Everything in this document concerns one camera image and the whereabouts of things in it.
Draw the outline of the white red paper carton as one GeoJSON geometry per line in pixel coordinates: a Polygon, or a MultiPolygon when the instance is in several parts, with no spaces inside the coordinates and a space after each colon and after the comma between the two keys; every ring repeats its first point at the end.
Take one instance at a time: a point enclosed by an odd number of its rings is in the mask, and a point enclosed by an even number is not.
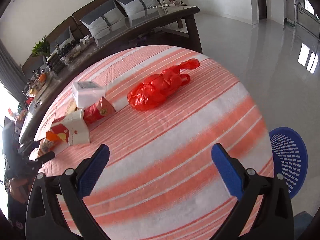
{"type": "Polygon", "coordinates": [[[91,142],[88,126],[84,121],[84,109],[54,120],[50,131],[70,146],[91,142]]]}

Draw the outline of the dark wooden sofa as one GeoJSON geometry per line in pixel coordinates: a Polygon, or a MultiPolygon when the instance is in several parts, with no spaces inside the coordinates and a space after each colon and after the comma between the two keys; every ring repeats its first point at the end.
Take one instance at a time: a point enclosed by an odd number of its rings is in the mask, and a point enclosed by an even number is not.
{"type": "MultiPolygon", "coordinates": [[[[94,0],[84,7],[80,8],[76,12],[66,18],[62,23],[60,23],[54,30],[52,30],[48,35],[46,35],[46,40],[49,42],[51,48],[49,51],[51,53],[54,51],[56,43],[61,45],[65,40],[69,38],[69,35],[72,35],[76,40],[83,38],[86,35],[89,35],[89,29],[80,21],[89,13],[93,12],[95,9],[103,5],[109,0],[94,0]]],[[[165,0],[157,0],[158,3],[162,3],[165,0]]],[[[121,11],[121,13],[127,16],[125,10],[120,6],[120,4],[114,0],[115,5],[121,11]]],[[[27,79],[29,79],[29,75],[33,73],[34,70],[40,68],[43,65],[43,58],[42,56],[33,57],[31,54],[27,61],[22,66],[22,72],[27,79]]]]}

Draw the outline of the green potted plant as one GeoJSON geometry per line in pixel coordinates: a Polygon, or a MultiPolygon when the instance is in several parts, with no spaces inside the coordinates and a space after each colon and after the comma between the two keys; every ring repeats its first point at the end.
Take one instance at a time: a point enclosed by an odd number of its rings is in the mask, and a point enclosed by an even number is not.
{"type": "Polygon", "coordinates": [[[50,43],[47,40],[47,37],[44,36],[42,40],[38,43],[35,43],[31,51],[32,57],[44,56],[46,58],[50,57],[50,43]]]}

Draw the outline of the red plastic bag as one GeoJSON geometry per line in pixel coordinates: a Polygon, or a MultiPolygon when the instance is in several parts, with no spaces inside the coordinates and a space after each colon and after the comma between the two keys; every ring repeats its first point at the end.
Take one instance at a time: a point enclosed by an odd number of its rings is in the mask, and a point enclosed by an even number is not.
{"type": "Polygon", "coordinates": [[[194,70],[200,66],[197,59],[189,59],[179,65],[164,69],[161,74],[149,75],[127,94],[127,101],[138,111],[147,111],[162,105],[169,96],[190,82],[189,74],[182,70],[194,70]]]}

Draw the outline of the grey white cushion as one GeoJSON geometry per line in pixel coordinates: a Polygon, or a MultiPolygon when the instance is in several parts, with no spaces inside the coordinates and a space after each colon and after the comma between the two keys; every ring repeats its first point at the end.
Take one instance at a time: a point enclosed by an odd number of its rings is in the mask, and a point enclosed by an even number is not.
{"type": "Polygon", "coordinates": [[[53,39],[50,44],[50,53],[56,52],[56,45],[59,46],[60,49],[62,49],[65,45],[71,43],[73,40],[75,40],[71,28],[68,27],[63,33],[61,33],[57,38],[53,39]]]}
{"type": "Polygon", "coordinates": [[[125,16],[114,0],[108,0],[95,8],[83,16],[80,22],[89,30],[98,48],[127,31],[125,16]]]}
{"type": "Polygon", "coordinates": [[[159,5],[157,0],[117,0],[117,2],[124,9],[127,16],[132,16],[159,5]]]}

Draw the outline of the orange snack bag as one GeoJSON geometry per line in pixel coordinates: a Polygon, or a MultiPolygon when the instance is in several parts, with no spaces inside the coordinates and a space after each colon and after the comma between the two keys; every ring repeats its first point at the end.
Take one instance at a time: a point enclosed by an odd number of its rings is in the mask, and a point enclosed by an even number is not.
{"type": "Polygon", "coordinates": [[[39,148],[37,151],[38,156],[47,154],[55,145],[60,143],[61,138],[54,132],[46,132],[46,137],[40,141],[39,148]]]}

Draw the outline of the orange fruit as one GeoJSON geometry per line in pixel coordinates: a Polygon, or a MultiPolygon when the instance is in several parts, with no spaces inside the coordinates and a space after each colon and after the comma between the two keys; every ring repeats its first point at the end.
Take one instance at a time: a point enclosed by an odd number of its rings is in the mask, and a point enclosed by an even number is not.
{"type": "Polygon", "coordinates": [[[46,79],[47,79],[47,74],[46,73],[42,73],[42,74],[39,75],[38,81],[41,82],[41,83],[44,83],[44,82],[46,82],[46,79]]]}

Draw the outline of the blue plastic basket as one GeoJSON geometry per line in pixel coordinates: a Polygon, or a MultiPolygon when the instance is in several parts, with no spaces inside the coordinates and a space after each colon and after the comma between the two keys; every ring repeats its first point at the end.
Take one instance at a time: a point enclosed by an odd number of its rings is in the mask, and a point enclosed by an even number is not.
{"type": "Polygon", "coordinates": [[[269,132],[274,175],[282,174],[290,198],[302,188],[308,171],[308,153],[302,137],[289,127],[278,127],[269,132]]]}

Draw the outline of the red long snack wrapper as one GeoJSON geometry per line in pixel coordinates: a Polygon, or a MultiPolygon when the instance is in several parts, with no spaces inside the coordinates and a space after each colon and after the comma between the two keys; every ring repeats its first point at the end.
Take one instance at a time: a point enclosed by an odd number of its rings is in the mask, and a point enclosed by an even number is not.
{"type": "Polygon", "coordinates": [[[98,102],[84,109],[83,120],[87,125],[91,125],[96,121],[112,116],[116,110],[103,96],[98,102]]]}

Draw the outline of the dark wooden coffee table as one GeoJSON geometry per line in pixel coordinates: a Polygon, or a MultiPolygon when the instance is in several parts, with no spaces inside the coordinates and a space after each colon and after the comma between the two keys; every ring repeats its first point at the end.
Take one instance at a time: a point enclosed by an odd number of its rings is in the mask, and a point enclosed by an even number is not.
{"type": "Polygon", "coordinates": [[[49,74],[48,81],[31,102],[19,142],[35,138],[48,108],[62,90],[91,65],[119,51],[147,45],[170,45],[201,53],[202,47],[194,15],[197,6],[176,6],[150,9],[121,21],[124,26],[117,34],[91,40],[89,46],[58,74],[49,74]]]}

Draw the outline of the white plastic box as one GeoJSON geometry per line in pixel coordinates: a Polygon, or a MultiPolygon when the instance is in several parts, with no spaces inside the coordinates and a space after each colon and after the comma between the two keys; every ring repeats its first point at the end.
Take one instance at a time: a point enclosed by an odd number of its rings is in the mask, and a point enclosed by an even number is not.
{"type": "Polygon", "coordinates": [[[78,81],[72,83],[72,94],[76,106],[85,108],[105,96],[105,89],[93,81],[78,81]]]}

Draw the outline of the orange striped tablecloth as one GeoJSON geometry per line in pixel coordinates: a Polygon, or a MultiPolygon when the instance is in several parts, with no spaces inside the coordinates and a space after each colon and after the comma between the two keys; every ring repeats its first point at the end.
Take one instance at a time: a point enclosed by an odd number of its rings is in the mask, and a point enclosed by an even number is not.
{"type": "Polygon", "coordinates": [[[211,158],[220,143],[246,168],[273,176],[271,143],[257,105],[226,68],[192,50],[145,46],[92,64],[76,81],[106,89],[115,114],[94,123],[89,144],[55,148],[43,172],[60,175],[105,144],[110,159],[84,199],[111,239],[209,239],[236,203],[211,158]],[[128,92],[151,74],[197,59],[191,81],[140,112],[128,92]]]}

